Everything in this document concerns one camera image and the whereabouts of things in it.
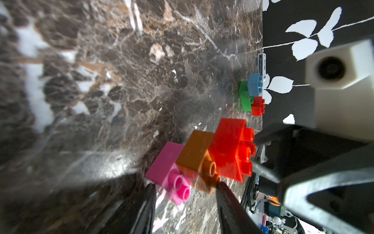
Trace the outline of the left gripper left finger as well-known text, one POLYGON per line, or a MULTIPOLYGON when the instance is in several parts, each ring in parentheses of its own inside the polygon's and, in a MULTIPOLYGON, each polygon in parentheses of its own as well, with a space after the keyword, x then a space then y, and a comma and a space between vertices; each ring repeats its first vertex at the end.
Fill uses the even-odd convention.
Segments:
POLYGON ((152 234, 155 217, 156 186, 148 184, 145 188, 141 206, 137 210, 136 219, 131 227, 130 234, 152 234))

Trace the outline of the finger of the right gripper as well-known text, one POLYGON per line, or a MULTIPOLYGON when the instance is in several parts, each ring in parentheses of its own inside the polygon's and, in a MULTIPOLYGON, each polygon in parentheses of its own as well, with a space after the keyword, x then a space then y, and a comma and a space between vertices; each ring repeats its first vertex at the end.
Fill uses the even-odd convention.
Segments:
POLYGON ((251 161, 252 163, 252 171, 270 181, 273 183, 279 184, 280 183, 280 176, 275 172, 272 171, 271 169, 267 168, 266 166, 256 162, 256 161, 251 161))
POLYGON ((282 145, 290 146, 292 138, 292 125, 274 123, 257 133, 254 138, 256 145, 279 140, 282 145))

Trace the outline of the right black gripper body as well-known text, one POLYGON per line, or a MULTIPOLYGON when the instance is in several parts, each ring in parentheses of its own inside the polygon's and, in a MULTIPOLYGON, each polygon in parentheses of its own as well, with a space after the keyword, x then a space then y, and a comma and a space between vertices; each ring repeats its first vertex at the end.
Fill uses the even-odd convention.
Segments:
POLYGON ((374 143, 292 125, 290 146, 268 146, 285 208, 335 234, 374 231, 374 143))

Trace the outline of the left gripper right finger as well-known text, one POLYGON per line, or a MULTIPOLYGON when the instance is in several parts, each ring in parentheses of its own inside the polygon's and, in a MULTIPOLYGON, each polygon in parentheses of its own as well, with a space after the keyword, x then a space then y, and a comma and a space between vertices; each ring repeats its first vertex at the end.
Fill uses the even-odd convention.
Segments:
POLYGON ((216 200, 222 234, 263 233, 224 182, 217 182, 216 200))

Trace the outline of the red lego brick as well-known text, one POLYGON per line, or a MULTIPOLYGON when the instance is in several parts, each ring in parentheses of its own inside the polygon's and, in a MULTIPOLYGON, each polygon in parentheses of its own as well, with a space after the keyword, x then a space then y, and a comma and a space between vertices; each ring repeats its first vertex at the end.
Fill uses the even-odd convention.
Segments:
POLYGON ((265 113, 265 100, 262 97, 254 97, 251 104, 251 111, 253 116, 262 116, 265 113))

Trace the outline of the orange-red lego brick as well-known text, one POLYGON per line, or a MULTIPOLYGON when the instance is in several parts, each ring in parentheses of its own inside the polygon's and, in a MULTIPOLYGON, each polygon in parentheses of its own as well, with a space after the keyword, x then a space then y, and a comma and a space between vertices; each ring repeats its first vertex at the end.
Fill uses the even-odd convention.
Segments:
POLYGON ((220 176, 238 182, 252 176, 250 158, 256 154, 254 136, 246 120, 221 119, 208 149, 220 176))

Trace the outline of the green lego brick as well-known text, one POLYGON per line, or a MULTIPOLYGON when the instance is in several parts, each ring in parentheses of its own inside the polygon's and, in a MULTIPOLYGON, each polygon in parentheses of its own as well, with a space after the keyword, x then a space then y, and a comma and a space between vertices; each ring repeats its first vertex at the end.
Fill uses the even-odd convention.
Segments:
POLYGON ((239 97, 240 97, 240 102, 241 102, 243 111, 251 112, 253 99, 249 96, 247 83, 248 81, 240 82, 239 97))

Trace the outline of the blue lego brick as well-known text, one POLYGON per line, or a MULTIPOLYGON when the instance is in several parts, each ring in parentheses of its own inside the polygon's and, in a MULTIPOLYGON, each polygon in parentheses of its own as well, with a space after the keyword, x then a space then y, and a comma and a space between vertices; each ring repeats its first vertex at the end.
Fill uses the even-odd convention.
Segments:
POLYGON ((263 92, 263 76, 260 73, 250 74, 247 89, 250 97, 260 97, 263 92))

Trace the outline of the pink lego brick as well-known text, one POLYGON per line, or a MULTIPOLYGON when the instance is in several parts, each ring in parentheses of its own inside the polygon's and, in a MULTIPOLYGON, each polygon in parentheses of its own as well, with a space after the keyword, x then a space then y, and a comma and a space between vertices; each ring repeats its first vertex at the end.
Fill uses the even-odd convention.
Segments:
POLYGON ((167 142, 145 174, 145 178, 166 190, 168 199, 177 205, 188 201, 191 194, 191 180, 176 165, 183 148, 183 144, 167 142))

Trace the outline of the orange lego brick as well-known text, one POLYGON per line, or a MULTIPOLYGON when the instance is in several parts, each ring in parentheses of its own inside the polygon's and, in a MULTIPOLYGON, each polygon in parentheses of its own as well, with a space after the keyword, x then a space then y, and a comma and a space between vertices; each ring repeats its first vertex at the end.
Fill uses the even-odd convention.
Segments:
POLYGON ((210 195, 221 181, 208 151, 213 137, 214 133, 194 130, 176 161, 191 186, 210 195))

